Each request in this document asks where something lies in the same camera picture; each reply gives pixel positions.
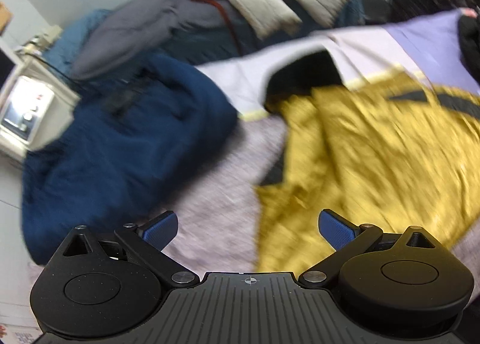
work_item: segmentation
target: black cable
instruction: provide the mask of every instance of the black cable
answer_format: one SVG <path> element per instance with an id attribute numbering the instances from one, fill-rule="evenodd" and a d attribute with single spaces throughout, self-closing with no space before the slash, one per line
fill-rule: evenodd
<path id="1" fill-rule="evenodd" d="M 79 88 L 82 88 L 82 85 L 78 82 L 78 81 L 75 81 L 73 79 L 71 79 L 70 77 L 68 77 L 66 74 L 64 74 L 61 70 L 59 70 L 58 68 L 54 67 L 52 64 L 50 64 L 49 62 L 45 61 L 43 58 L 40 58 L 39 56 L 37 56 L 36 54 L 34 53 L 25 53 L 25 55 L 29 55 L 29 56 L 32 56 L 34 57 L 35 59 L 39 60 L 41 63 L 47 65 L 48 67 L 52 68 L 55 72 L 61 74 L 63 77 L 65 77 L 69 82 L 71 82 L 74 86 L 77 86 Z"/>

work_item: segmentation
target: dark blue cloth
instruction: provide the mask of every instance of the dark blue cloth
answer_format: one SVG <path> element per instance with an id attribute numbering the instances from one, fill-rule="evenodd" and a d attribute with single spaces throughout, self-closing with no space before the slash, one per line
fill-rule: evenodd
<path id="1" fill-rule="evenodd" d="M 95 83 L 56 141 L 27 154 L 22 227 L 28 250 L 45 264 L 68 232 L 85 224 L 112 231 L 147 215 L 220 149 L 237 112 L 194 67 L 149 58 L 157 75 L 119 118 L 105 110 L 122 81 Z"/>

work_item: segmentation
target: purple fabric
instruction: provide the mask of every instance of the purple fabric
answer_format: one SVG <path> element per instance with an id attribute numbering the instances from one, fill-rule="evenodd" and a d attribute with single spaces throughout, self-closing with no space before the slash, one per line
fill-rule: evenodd
<path id="1" fill-rule="evenodd" d="M 434 84 L 458 87 L 475 95 L 480 87 L 460 61 L 459 9 L 389 24 L 385 29 Z"/>

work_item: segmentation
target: yellow fabric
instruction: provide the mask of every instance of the yellow fabric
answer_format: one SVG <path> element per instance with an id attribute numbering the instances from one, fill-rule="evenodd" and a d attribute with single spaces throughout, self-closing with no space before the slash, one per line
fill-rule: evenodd
<path id="1" fill-rule="evenodd" d="M 388 100 L 423 89 L 428 103 Z M 480 104 L 459 89 L 434 87 Z M 333 252 L 318 233 L 332 209 L 387 233 L 426 228 L 451 247 L 480 212 L 480 122 L 441 107 L 406 73 L 350 92 L 319 88 L 277 105 L 289 127 L 284 180 L 257 187 L 258 271 L 299 275 Z"/>

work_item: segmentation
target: blue gripper pad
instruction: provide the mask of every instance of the blue gripper pad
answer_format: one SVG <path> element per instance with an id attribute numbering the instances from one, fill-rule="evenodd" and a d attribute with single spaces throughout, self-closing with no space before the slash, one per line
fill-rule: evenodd
<path id="1" fill-rule="evenodd" d="M 162 250 L 172 241 L 178 232 L 178 217 L 173 211 L 167 211 L 147 229 L 143 228 L 141 237 L 150 245 Z"/>
<path id="2" fill-rule="evenodd" d="M 322 210 L 318 218 L 318 229 L 325 240 L 335 249 L 340 250 L 355 238 L 355 231 Z"/>

